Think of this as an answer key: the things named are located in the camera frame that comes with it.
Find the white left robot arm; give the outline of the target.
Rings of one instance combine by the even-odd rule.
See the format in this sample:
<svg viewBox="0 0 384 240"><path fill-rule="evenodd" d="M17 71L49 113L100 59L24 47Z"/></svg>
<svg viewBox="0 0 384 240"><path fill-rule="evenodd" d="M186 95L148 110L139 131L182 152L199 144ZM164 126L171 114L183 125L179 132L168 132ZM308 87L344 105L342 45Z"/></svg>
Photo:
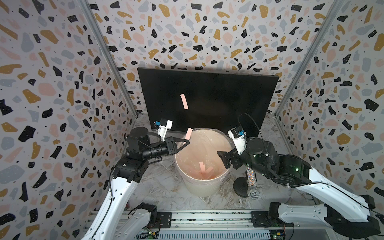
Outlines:
<svg viewBox="0 0 384 240"><path fill-rule="evenodd" d="M179 153L190 143L189 134L184 139L168 137L168 129L159 125L157 133L144 127L131 130L127 153L111 170L108 193L85 240L135 240L143 228L157 224L156 206L146 203L134 208L124 224L119 221L149 165Z"/></svg>

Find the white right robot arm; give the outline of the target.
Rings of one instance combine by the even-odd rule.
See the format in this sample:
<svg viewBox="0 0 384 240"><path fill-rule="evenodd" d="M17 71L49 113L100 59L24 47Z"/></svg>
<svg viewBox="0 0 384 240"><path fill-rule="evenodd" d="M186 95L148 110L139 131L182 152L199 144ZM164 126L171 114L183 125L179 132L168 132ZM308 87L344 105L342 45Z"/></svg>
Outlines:
<svg viewBox="0 0 384 240"><path fill-rule="evenodd" d="M230 152L217 152L226 169L246 166L275 184L302 191L321 201L313 206L272 202L267 215L271 223L325 226L352 239L381 233L379 220L371 215L376 207L371 196L348 192L301 158L278 154L272 143L262 139L235 139L235 146Z"/></svg>

